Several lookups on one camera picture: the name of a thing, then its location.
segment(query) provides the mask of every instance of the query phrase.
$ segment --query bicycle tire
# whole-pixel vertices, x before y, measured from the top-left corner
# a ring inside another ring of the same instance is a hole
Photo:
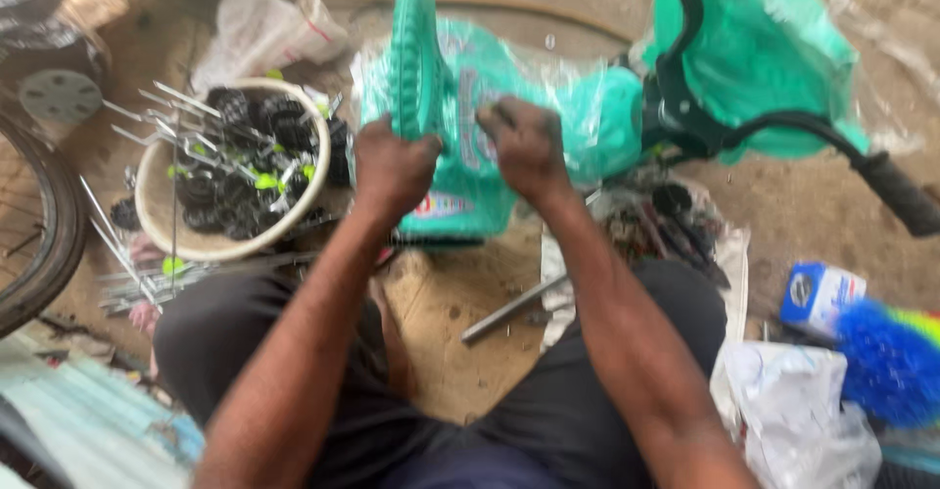
[[[69,283],[85,250],[88,211],[77,176],[61,151],[2,117],[0,133],[17,148],[36,176],[46,231],[30,265],[0,291],[3,338],[36,318]]]

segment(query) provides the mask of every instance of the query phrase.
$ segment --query wire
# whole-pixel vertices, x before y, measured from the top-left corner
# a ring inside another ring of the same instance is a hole
[[[395,0],[323,0],[323,1],[352,1],[352,2],[372,2],[375,4],[393,4]],[[535,14],[540,16],[549,17],[564,23],[575,24],[582,26],[602,34],[607,38],[626,43],[627,45],[633,45],[633,39],[628,36],[626,33],[621,32],[614,28],[613,26],[608,25],[607,23],[600,22],[590,16],[581,14],[580,12],[575,12],[573,10],[568,10],[564,8],[557,8],[554,6],[549,6],[547,4],[540,4],[538,2],[529,2],[523,0],[434,0],[440,6],[469,6],[475,8],[495,8],[502,10],[511,10],[514,12],[523,12],[529,14]]]

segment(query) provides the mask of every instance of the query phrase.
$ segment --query sticker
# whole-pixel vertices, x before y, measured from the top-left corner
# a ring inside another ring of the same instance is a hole
[[[421,204],[417,205],[412,215],[418,219],[431,219],[457,215],[472,209],[473,203],[460,197],[441,192],[429,192],[424,196]]]

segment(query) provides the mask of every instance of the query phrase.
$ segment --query corrugated sheet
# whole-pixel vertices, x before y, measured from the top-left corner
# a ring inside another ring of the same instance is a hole
[[[77,488],[185,487],[204,441],[111,369],[72,351],[53,369],[22,331],[0,340],[0,394]]]

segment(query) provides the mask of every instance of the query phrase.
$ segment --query dirty floor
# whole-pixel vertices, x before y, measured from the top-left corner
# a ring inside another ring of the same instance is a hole
[[[570,8],[615,25],[639,38],[651,0],[528,0]],[[922,46],[940,65],[940,0],[859,0],[870,12]],[[183,85],[186,69],[198,59],[212,34],[215,0],[131,0],[130,11],[100,29],[110,47],[112,72],[105,97],[129,107],[143,104],[137,88],[154,79]],[[390,10],[374,5],[327,2],[345,25],[355,47],[362,39],[387,32]],[[509,12],[445,9],[472,18],[514,42],[541,48],[556,39],[555,53],[610,56],[626,47],[584,29]],[[923,135],[923,153],[898,160],[925,183],[940,182],[940,108],[921,94],[895,60],[864,39],[852,38],[863,53],[876,90],[894,106],[907,128]],[[316,70],[315,83],[331,95],[348,93],[349,56]],[[124,166],[136,164],[141,146],[114,135],[121,121],[101,111],[62,141],[66,151],[102,202],[126,196]],[[822,156],[801,162],[751,159],[735,166],[692,164],[682,171],[705,184],[723,214],[753,232],[750,249],[749,315],[774,314],[786,273],[798,259],[820,259],[869,279],[869,292],[890,303],[936,307],[940,293],[935,266],[940,240],[911,239],[868,188],[839,158]],[[458,339],[475,320],[538,281],[541,223],[530,216],[513,222],[510,232],[485,247],[459,252],[408,252],[383,274],[390,301],[399,315],[408,351],[417,368],[418,404],[444,419],[466,422],[485,413],[531,367],[541,330],[514,323],[472,349]],[[90,238],[82,266],[66,292],[53,304],[54,314],[72,317],[92,332],[146,360],[147,338],[123,318],[104,318],[96,306],[98,275],[117,265]]]

